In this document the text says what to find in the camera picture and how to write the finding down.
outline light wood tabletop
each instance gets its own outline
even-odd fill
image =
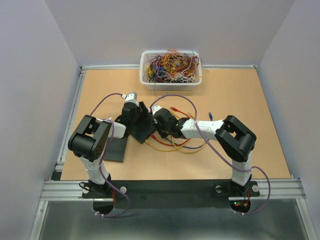
[[[154,91],[147,90],[140,83],[138,69],[87,70],[72,131],[103,97],[110,93],[130,92],[136,92],[138,101],[144,101],[147,107],[156,99]],[[227,115],[236,116],[257,136],[252,165],[261,167],[269,178],[291,178],[255,69],[204,70],[202,83],[195,90],[155,91],[157,96],[167,93],[182,94],[193,101],[198,110],[198,120],[209,121],[208,112],[212,113],[214,120],[222,120]],[[194,112],[190,103],[179,97],[166,97],[157,104],[167,109],[172,106],[186,113]],[[111,96],[100,105],[93,116],[99,119],[112,117],[114,120],[121,114],[123,105],[124,100],[120,96]],[[159,149],[172,149],[151,137],[149,141]],[[199,146],[203,141],[191,139],[187,146]],[[211,143],[229,160],[217,141],[212,140]],[[105,161],[104,165],[113,180],[230,179],[232,174],[232,169],[207,145],[194,154],[161,152],[146,143],[138,143],[131,136],[128,139],[124,162]],[[263,179],[264,176],[254,170],[252,178]],[[87,179],[83,163],[68,150],[61,180]]]

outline purple cable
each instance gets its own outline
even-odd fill
[[[206,142],[206,144],[208,144],[210,146],[210,148],[228,165],[230,166],[231,168],[233,168],[234,170],[237,170],[239,172],[243,172],[243,173],[249,173],[252,171],[252,169],[258,169],[260,170],[263,175],[265,176],[266,178],[266,181],[268,183],[268,187],[269,187],[269,192],[268,192],[268,197],[266,198],[266,201],[264,202],[264,204],[258,208],[257,210],[253,211],[253,212],[249,212],[249,213],[242,213],[242,215],[252,215],[252,214],[255,214],[257,212],[259,212],[260,210],[262,210],[266,204],[269,202],[269,199],[270,199],[270,195],[271,195],[271,184],[270,184],[270,180],[267,176],[267,174],[258,166],[252,166],[250,169],[247,169],[247,170],[242,170],[236,166],[233,166],[230,162],[228,162],[217,150],[214,146],[212,146],[212,144],[209,142],[208,139],[206,139],[205,135],[203,134],[203,132],[200,130],[199,126],[198,126],[198,123],[197,123],[197,108],[196,108],[196,105],[189,99],[187,98],[186,96],[183,96],[183,95],[180,95],[180,94],[167,94],[167,95],[163,95],[159,98],[157,98],[153,103],[151,103],[150,105],[150,109],[152,108],[152,106],[158,102],[160,99],[163,99],[165,97],[168,97],[168,96],[173,96],[173,97],[180,97],[180,98],[183,98],[185,100],[187,100],[194,108],[194,125],[196,127],[196,129],[198,130],[199,134],[201,135],[201,137],[204,139],[204,141]]]
[[[104,100],[106,100],[108,97],[110,97],[110,96],[112,96],[112,95],[120,95],[120,96],[122,96],[122,94],[121,94],[121,93],[118,93],[118,92],[111,93],[111,94],[105,96],[105,97],[98,103],[98,105],[92,110],[92,112],[90,113],[90,116],[91,116],[92,114],[94,114],[94,112],[97,110],[97,108],[100,106],[100,104],[103,103]]]
[[[106,100],[108,97],[110,97],[110,96],[112,96],[112,95],[120,95],[120,96],[122,96],[121,93],[111,93],[111,94],[105,96],[105,97],[98,103],[98,105],[93,109],[93,111],[90,113],[90,116],[97,110],[97,108],[100,106],[100,104],[101,104],[104,100]],[[100,214],[100,213],[98,213],[98,212],[95,212],[95,213],[98,214],[99,216],[103,217],[103,218],[115,218],[115,217],[118,217],[118,216],[124,214],[126,211],[128,211],[128,209],[130,208],[130,205],[131,205],[131,201],[130,201],[130,198],[129,198],[126,194],[124,194],[123,192],[121,192],[121,191],[120,191],[118,188],[116,188],[111,182],[108,181],[107,177],[104,175],[104,173],[103,173],[103,171],[102,171],[102,161],[103,161],[103,159],[104,159],[104,156],[105,156],[107,150],[109,149],[109,147],[110,147],[110,145],[111,145],[111,143],[112,143],[112,140],[113,140],[114,134],[115,134],[115,125],[114,125],[114,122],[113,122],[112,120],[109,120],[109,119],[108,119],[108,120],[105,120],[105,121],[111,123],[112,131],[111,131],[111,136],[110,136],[109,140],[107,141],[107,144],[106,144],[106,146],[105,146],[105,148],[104,148],[104,152],[103,152],[102,157],[101,157],[100,162],[99,162],[99,171],[100,171],[103,179],[105,180],[105,182],[106,182],[111,188],[113,188],[114,190],[116,190],[119,194],[121,194],[122,196],[124,196],[124,197],[127,199],[128,205],[127,205],[127,207],[126,207],[125,210],[123,210],[122,212],[120,212],[120,213],[118,213],[118,214],[115,214],[115,215],[102,215],[102,214]]]

